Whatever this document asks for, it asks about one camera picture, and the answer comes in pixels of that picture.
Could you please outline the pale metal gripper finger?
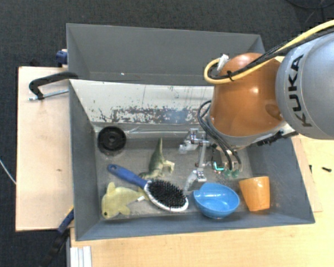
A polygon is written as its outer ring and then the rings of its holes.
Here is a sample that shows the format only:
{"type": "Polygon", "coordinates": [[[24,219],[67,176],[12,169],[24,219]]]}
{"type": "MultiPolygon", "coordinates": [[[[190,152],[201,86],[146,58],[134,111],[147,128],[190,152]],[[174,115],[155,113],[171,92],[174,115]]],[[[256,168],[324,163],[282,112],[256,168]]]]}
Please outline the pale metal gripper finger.
{"type": "Polygon", "coordinates": [[[179,145],[179,152],[195,151],[202,147],[210,147],[210,142],[207,140],[205,132],[200,133],[198,128],[191,128],[179,145]]]}
{"type": "Polygon", "coordinates": [[[202,170],[193,170],[187,177],[184,185],[184,191],[199,190],[201,186],[206,183],[207,178],[202,170]]]}

